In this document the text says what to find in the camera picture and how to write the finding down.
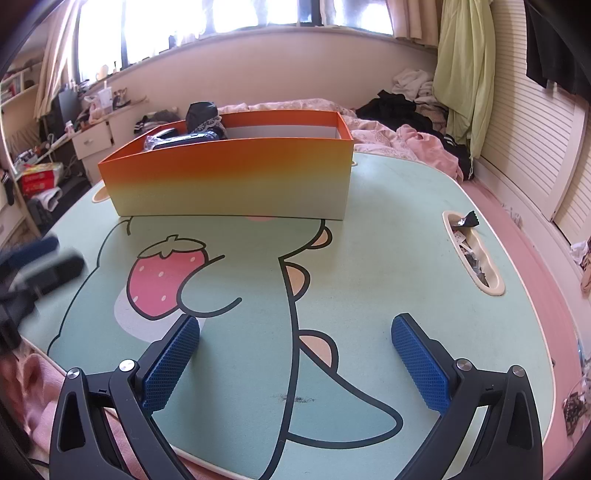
closet door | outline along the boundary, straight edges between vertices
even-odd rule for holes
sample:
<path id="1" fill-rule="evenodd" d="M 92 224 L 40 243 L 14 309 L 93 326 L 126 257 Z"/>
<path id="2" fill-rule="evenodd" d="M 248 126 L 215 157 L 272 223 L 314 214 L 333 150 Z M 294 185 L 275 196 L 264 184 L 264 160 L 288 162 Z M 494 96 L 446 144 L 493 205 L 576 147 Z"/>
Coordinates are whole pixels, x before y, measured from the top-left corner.
<path id="1" fill-rule="evenodd" d="M 591 123 L 587 125 L 579 163 L 554 223 L 571 244 L 591 237 Z"/>
<path id="2" fill-rule="evenodd" d="M 495 90 L 482 156 L 515 183 L 551 220 L 576 166 L 586 102 L 556 85 L 525 76 L 523 0 L 494 0 Z"/>

table top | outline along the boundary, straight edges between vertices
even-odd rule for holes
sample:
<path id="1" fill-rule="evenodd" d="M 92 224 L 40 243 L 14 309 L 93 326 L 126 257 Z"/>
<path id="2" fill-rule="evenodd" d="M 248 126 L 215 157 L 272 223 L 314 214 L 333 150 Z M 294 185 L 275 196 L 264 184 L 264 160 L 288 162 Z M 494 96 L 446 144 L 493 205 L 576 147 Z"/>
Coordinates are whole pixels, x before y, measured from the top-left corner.
<path id="1" fill-rule="evenodd" d="M 171 444 L 234 478 L 395 478 L 439 415 L 392 347 L 402 312 L 454 358 L 522 365 L 544 437 L 551 361 L 490 226 L 477 211 L 501 296 L 476 286 L 446 233 L 442 212 L 475 209 L 453 180 L 418 163 L 355 160 L 342 222 L 120 218 L 110 201 L 92 203 L 96 186 L 52 230 L 88 275 L 43 300 L 23 335 L 64 369 L 93 373 L 139 358 L 183 311 L 198 317 L 199 348 L 154 418 Z M 448 473 L 461 470 L 483 410 Z"/>

hanging black garment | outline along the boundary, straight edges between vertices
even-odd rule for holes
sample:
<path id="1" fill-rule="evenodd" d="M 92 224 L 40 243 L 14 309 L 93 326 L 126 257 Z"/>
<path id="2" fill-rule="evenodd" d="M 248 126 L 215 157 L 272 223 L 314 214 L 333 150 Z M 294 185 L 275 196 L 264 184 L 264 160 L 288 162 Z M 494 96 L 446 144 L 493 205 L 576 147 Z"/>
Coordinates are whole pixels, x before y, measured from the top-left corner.
<path id="1" fill-rule="evenodd" d="M 474 178 L 470 153 L 465 145 L 458 145 L 449 135 L 433 129 L 433 122 L 430 118 L 415 112 L 417 104 L 406 100 L 400 93 L 388 93 L 382 90 L 378 98 L 369 101 L 367 105 L 355 111 L 357 117 L 365 120 L 376 120 L 391 130 L 397 130 L 403 125 L 410 125 L 417 132 L 435 135 L 443 145 L 443 148 L 454 157 L 457 157 L 458 164 L 464 175 L 464 180 Z"/>
<path id="2" fill-rule="evenodd" d="M 591 84 L 578 59 L 550 22 L 538 13 L 529 0 L 524 2 L 527 76 L 544 88 L 548 80 L 556 82 L 567 92 L 591 102 Z"/>

beige wall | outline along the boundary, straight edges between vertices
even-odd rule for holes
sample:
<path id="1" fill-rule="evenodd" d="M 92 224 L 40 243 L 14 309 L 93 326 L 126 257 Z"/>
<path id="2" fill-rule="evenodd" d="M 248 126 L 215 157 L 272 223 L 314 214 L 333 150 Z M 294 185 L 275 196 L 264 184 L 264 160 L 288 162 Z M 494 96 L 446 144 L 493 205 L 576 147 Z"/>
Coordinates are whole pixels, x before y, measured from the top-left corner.
<path id="1" fill-rule="evenodd" d="M 434 53 L 381 38 L 330 30 L 254 31 L 198 41 L 144 60 L 114 77 L 128 98 L 154 110 L 192 102 L 230 105 L 326 98 L 359 107 L 407 67 L 434 71 Z"/>

silver screw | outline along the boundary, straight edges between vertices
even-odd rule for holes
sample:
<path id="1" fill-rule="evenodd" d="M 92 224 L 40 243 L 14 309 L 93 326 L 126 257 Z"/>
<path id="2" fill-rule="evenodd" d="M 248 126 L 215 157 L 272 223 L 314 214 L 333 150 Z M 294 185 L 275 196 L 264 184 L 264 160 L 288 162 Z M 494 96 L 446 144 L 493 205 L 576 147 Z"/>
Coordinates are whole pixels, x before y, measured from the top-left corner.
<path id="1" fill-rule="evenodd" d="M 519 365 L 513 365 L 511 371 L 518 377 L 523 377 L 525 375 L 525 369 L 523 367 L 520 367 Z"/>
<path id="2" fill-rule="evenodd" d="M 472 370 L 472 362 L 470 362 L 469 360 L 466 360 L 465 358 L 460 358 L 456 362 L 456 365 L 460 370 L 464 370 L 464 372 L 468 372 L 468 370 Z"/>
<path id="3" fill-rule="evenodd" d="M 80 369 L 79 368 L 72 368 L 71 370 L 68 371 L 68 373 L 66 374 L 66 377 L 68 377 L 70 380 L 72 380 L 73 378 L 76 378 L 78 375 L 80 375 Z"/>
<path id="4" fill-rule="evenodd" d="M 119 364 L 119 370 L 122 372 L 129 372 L 133 367 L 135 367 L 135 362 L 133 360 L 123 360 Z"/>

